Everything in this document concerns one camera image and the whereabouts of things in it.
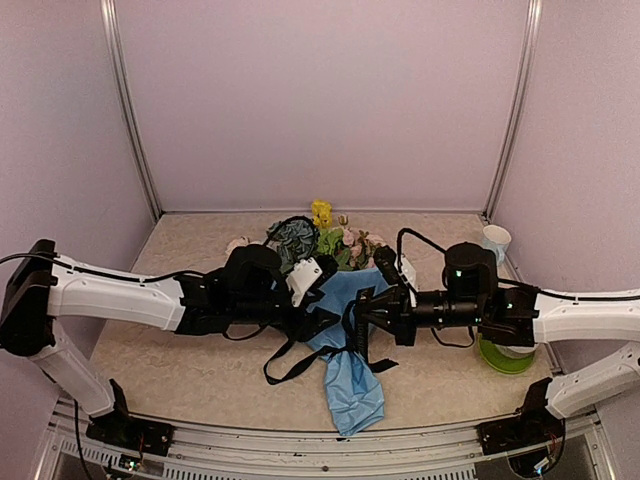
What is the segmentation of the black ribbon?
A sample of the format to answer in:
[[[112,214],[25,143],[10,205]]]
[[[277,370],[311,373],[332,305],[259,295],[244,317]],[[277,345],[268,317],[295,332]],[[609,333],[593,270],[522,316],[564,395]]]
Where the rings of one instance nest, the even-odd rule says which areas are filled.
[[[271,376],[268,367],[264,366],[267,382],[277,385],[290,381],[304,373],[314,361],[322,359],[327,363],[327,387],[338,382],[339,370],[346,367],[349,378],[362,389],[369,377],[396,367],[397,363],[391,359],[368,362],[368,348],[359,346],[361,340],[357,339],[356,294],[368,287],[373,287],[376,293],[389,288],[382,279],[376,285],[365,284],[360,287],[347,284],[342,278],[325,284],[320,289],[319,300],[308,312],[308,325],[289,336],[272,358],[276,360],[283,357],[298,342],[307,344],[313,353],[296,363],[281,378]]]

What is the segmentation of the blue fake rose bunch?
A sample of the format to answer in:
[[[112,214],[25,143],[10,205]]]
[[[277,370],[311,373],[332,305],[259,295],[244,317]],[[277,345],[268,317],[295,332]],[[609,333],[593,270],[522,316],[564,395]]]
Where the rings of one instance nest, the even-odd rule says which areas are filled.
[[[286,273],[313,255],[318,238],[319,229],[314,222],[307,216],[295,215],[272,224],[263,245],[273,247],[281,259],[280,270]]]

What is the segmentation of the pink fake rose bunch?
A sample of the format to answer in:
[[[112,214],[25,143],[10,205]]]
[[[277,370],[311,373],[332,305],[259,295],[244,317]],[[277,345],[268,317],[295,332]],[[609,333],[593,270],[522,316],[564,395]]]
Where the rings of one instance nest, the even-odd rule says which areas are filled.
[[[342,238],[335,251],[338,270],[359,271],[374,268],[374,255],[379,248],[387,246],[387,242],[380,235],[352,228],[347,215],[340,215],[338,224],[342,230]]]

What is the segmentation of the blue wrapping paper sheet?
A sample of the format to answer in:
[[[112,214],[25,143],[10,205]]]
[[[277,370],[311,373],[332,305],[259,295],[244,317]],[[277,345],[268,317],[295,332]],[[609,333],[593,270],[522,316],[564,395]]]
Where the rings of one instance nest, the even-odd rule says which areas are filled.
[[[343,437],[352,436],[384,418],[384,394],[380,381],[363,357],[347,348],[348,336],[344,319],[355,322],[352,303],[363,289],[375,293],[388,289],[377,268],[339,271],[320,289],[320,298],[307,308],[308,313],[328,314],[336,324],[320,331],[304,343],[312,350],[282,378],[266,375],[267,382],[276,385],[304,373],[321,359],[326,363],[324,387],[333,424]]]

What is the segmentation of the yellow fake flower stem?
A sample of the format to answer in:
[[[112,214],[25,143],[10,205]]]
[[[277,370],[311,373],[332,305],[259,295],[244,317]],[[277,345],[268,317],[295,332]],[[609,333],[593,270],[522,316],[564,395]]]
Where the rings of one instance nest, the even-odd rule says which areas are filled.
[[[315,200],[311,204],[311,214],[312,222],[318,230],[315,253],[331,257],[337,263],[339,270],[351,270],[353,240],[342,223],[334,222],[332,205],[327,201]]]

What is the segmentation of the light blue ceramic mug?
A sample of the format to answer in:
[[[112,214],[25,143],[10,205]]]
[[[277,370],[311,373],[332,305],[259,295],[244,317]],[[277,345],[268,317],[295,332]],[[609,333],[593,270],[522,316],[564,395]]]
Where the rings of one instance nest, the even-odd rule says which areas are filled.
[[[511,240],[511,234],[503,227],[487,225],[482,230],[482,247],[494,253],[497,266],[504,263]]]

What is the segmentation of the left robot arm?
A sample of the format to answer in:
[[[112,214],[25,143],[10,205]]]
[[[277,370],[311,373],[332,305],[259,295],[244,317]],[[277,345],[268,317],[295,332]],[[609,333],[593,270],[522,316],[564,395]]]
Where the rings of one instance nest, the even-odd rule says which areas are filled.
[[[313,258],[288,273],[266,245],[235,248],[209,273],[161,276],[102,269],[60,255],[52,240],[37,241],[18,261],[1,307],[1,346],[29,359],[89,418],[92,440],[165,457],[172,425],[133,416],[123,389],[104,380],[59,320],[83,317],[124,321],[185,336],[225,335],[234,324],[275,327],[293,340],[306,334],[305,304],[327,268]]]

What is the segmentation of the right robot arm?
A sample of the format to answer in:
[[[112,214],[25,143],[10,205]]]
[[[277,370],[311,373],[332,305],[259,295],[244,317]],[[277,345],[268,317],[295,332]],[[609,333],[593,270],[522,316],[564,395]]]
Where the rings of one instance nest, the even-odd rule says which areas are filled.
[[[370,326],[411,346],[420,328],[474,327],[481,339],[502,347],[531,348],[560,341],[623,342],[615,353],[571,374],[530,385],[524,403],[508,418],[477,430],[484,454],[533,446],[566,431],[565,419],[639,383],[639,293],[558,293],[497,273],[492,251],[459,243],[444,253],[443,289],[414,291],[389,247],[374,255],[389,289],[358,292],[352,312],[355,345],[368,354]]]

